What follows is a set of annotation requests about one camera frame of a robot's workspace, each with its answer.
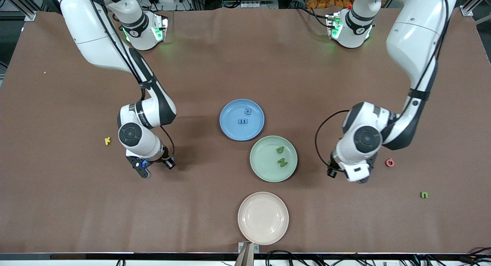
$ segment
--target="blue plate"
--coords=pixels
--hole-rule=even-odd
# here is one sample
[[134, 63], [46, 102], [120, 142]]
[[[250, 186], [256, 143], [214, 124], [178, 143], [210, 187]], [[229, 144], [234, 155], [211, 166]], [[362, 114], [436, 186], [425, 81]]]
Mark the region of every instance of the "blue plate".
[[261, 132], [263, 126], [263, 110], [251, 100], [237, 99], [221, 110], [220, 128], [233, 140], [250, 140]]

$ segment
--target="robotic arm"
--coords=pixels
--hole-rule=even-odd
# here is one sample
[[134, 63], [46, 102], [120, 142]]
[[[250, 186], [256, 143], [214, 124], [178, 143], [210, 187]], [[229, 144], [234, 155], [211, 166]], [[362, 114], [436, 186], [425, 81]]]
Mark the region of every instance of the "robotic arm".
[[[163, 162], [175, 164], [162, 141], [150, 130], [172, 123], [176, 107], [140, 53], [118, 36], [107, 8], [118, 17], [135, 48], [146, 50], [163, 39], [165, 23], [161, 16], [143, 12], [136, 0], [57, 0], [59, 10], [74, 42], [84, 58], [95, 66], [132, 73], [142, 90], [142, 98], [121, 107], [117, 123], [118, 138], [126, 157], [143, 178], [147, 167]], [[148, 91], [151, 98], [145, 99]]]
[[[381, 146], [391, 150], [407, 147], [437, 73], [437, 48], [447, 31], [456, 0], [402, 0], [404, 7], [387, 38], [387, 51], [410, 79], [403, 110], [395, 114], [362, 102], [354, 105], [343, 123], [344, 136], [331, 153], [330, 167], [342, 170], [350, 182], [364, 183]], [[368, 38], [380, 0], [355, 0], [328, 22], [331, 37], [355, 48]]]

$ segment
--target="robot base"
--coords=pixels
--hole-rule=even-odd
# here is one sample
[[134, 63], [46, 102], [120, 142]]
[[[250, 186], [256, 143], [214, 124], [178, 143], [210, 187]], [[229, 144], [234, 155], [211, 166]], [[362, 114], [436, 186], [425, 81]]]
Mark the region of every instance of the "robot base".
[[339, 42], [344, 47], [356, 48], [365, 42], [365, 40], [370, 36], [370, 30], [372, 30], [373, 25], [370, 28], [364, 29], [360, 28], [357, 30], [358, 34], [349, 28], [346, 23], [346, 15], [349, 12], [348, 9], [343, 9], [340, 12], [334, 13], [332, 16], [326, 15], [326, 24], [328, 26], [329, 38]]
[[162, 18], [162, 16], [156, 15], [152, 12], [145, 11], [144, 12], [149, 19], [149, 25], [142, 32], [139, 37], [133, 37], [132, 32], [127, 32], [123, 28], [123, 32], [125, 33], [126, 40], [130, 42], [135, 49], [138, 50], [148, 50], [152, 49], [159, 42], [165, 42], [165, 37], [167, 35], [167, 27], [168, 27], [168, 19]]

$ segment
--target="plate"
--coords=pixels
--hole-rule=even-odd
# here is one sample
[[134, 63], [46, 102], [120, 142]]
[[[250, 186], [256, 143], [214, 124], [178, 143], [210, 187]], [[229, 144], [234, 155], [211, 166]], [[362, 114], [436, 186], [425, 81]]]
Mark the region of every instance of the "plate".
[[220, 128], [233, 140], [246, 141], [255, 138], [263, 126], [263, 110], [254, 101], [237, 99], [221, 110]]
[[297, 168], [298, 156], [293, 144], [279, 136], [263, 137], [254, 144], [249, 156], [250, 166], [267, 182], [282, 182]]
[[288, 229], [288, 210], [275, 194], [256, 192], [239, 208], [239, 228], [247, 240], [258, 245], [271, 245]]

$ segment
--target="brown table mat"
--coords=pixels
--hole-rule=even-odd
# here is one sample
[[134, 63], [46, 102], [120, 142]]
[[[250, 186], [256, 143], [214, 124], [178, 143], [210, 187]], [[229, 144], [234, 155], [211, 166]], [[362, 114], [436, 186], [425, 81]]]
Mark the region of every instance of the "brown table mat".
[[[370, 39], [354, 50], [296, 10], [166, 13], [167, 43], [142, 54], [177, 105], [167, 126], [177, 167], [152, 166], [149, 180], [117, 141], [120, 107], [140, 96], [133, 77], [87, 63], [62, 16], [38, 12], [0, 91], [0, 251], [237, 251], [245, 240], [239, 205], [258, 191], [277, 194], [290, 214], [285, 236], [262, 251], [445, 253], [491, 245], [491, 67], [471, 18], [454, 12], [413, 143], [381, 149], [367, 184], [327, 177], [315, 153], [314, 133], [333, 112], [361, 101], [400, 112], [409, 79], [385, 45], [398, 12], [381, 10]], [[221, 109], [237, 98], [265, 112], [263, 131], [248, 142], [219, 128]], [[326, 157], [342, 121], [321, 131]], [[285, 182], [264, 182], [249, 166], [254, 142], [268, 135], [298, 152]], [[388, 157], [395, 167], [384, 166]]]

